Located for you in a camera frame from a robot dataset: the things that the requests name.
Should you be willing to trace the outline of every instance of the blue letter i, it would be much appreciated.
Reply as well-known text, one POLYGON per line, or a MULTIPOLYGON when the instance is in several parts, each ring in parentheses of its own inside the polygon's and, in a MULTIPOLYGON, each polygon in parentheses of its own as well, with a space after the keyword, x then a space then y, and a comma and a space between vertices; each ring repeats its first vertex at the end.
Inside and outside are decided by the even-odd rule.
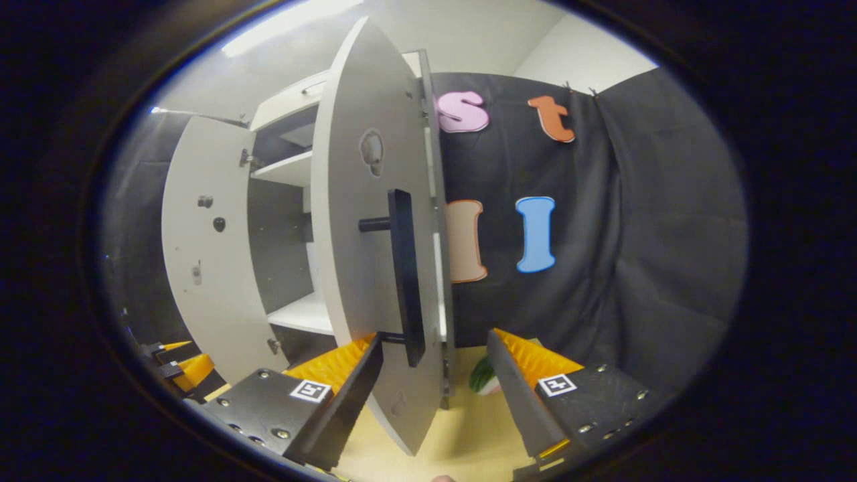
POLYGON ((524 258, 518 262, 521 273, 535 273, 554 266, 550 254, 550 213, 556 202, 550 197, 522 197, 515 209, 524 216, 524 258))

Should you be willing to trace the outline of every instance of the door handle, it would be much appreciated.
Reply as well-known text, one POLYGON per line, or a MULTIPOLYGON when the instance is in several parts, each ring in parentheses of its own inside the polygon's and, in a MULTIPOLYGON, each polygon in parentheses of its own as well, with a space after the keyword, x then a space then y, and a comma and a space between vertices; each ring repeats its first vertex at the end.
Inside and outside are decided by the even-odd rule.
POLYGON ((390 231, 393 245, 393 271, 399 296, 402 334, 381 332, 381 339, 405 345, 408 365, 417 366, 426 349, 423 332, 423 306, 420 303, 420 280, 417 272, 417 245, 414 240, 414 215, 411 194, 403 190, 387 192, 390 215, 360 220, 360 232, 390 231))

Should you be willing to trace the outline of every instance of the cabinet door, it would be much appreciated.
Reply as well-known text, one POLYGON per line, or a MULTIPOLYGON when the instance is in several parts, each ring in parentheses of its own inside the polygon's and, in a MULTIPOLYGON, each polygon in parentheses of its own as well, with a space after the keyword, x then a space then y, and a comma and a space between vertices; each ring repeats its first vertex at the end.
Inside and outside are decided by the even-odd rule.
POLYGON ((368 405, 390 437, 412 455, 431 425, 443 390, 432 237, 436 215, 422 91, 384 33, 365 18, 358 21, 321 95, 310 177, 321 291, 340 345, 378 331, 403 333, 391 233, 360 232, 357 225, 389 215, 389 190, 411 195, 425 352, 419 364, 410 367, 405 346, 384 343, 384 365, 368 405), (362 146, 364 136, 372 133, 381 139, 380 163, 364 159, 366 151, 379 147, 377 142, 362 146))
POLYGON ((172 156, 161 210, 164 261, 178 310, 197 346, 232 384, 261 367, 284 370, 288 364, 268 347, 274 335, 250 258, 249 164, 240 163, 254 140, 254 132, 234 125, 190 119, 172 156), (199 206, 200 196, 212 198, 209 208, 199 206))

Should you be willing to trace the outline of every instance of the black fabric backdrop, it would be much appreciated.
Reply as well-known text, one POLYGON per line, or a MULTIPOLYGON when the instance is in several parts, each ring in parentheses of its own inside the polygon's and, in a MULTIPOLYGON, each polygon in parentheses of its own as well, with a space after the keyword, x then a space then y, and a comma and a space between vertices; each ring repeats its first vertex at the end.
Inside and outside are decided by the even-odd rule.
POLYGON ((714 127, 659 69, 597 98, 501 75, 435 74, 435 95, 479 93, 488 126, 440 133, 447 202, 482 203, 488 276, 452 286, 459 346, 498 327, 584 365, 618 364, 673 392, 728 326, 746 263, 733 160, 714 127), (564 105, 575 140, 542 131, 527 100, 564 105), (550 196, 553 267, 520 273, 515 202, 550 196))

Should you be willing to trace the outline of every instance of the fluorescent light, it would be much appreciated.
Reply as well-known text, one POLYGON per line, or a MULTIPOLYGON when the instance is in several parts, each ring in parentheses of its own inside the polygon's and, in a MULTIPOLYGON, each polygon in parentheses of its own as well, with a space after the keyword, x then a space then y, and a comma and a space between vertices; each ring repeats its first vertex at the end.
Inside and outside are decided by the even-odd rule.
POLYGON ((247 32, 238 35, 220 50, 227 57, 234 57, 293 28, 335 15, 361 3, 363 0, 307 0, 269 17, 247 32))

